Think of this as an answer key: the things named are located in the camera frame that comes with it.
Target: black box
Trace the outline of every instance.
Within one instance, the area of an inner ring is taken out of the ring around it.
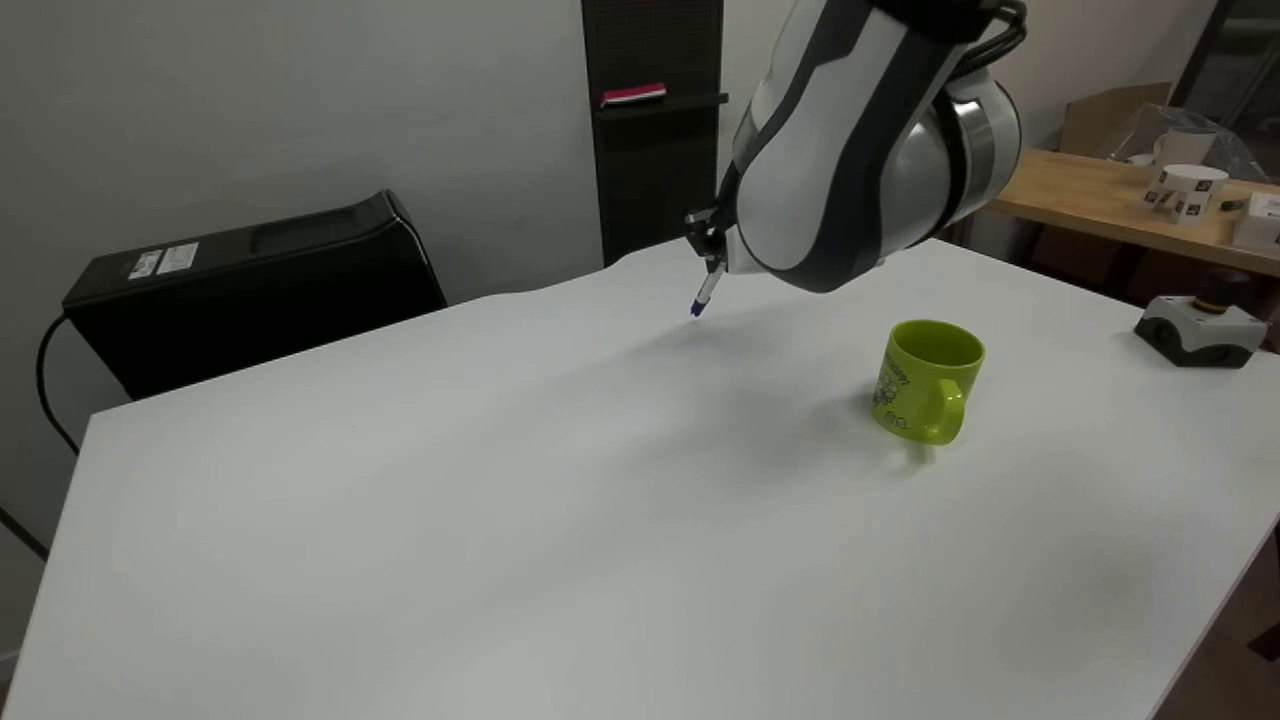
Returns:
[[[392,192],[96,257],[64,297],[70,321],[135,400],[431,308],[444,291]]]

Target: white table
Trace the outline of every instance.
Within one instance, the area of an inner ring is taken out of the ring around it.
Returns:
[[[658,250],[93,420],[10,720],[1136,720],[1280,512],[1280,364],[925,243]],[[989,340],[963,436],[855,400]]]

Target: white wall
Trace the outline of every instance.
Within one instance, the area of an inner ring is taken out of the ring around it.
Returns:
[[[398,188],[451,299],[595,269],[586,88],[582,0],[4,0],[0,502],[53,534],[33,351],[88,257]],[[61,349],[70,416],[118,398]]]
[[[720,118],[720,159],[790,9],[793,0],[724,0],[724,88],[732,103]],[[1030,141],[1041,146],[1075,98],[1176,82],[1210,11],[1211,0],[1030,0],[1031,36],[995,65],[995,76],[1016,98]]]

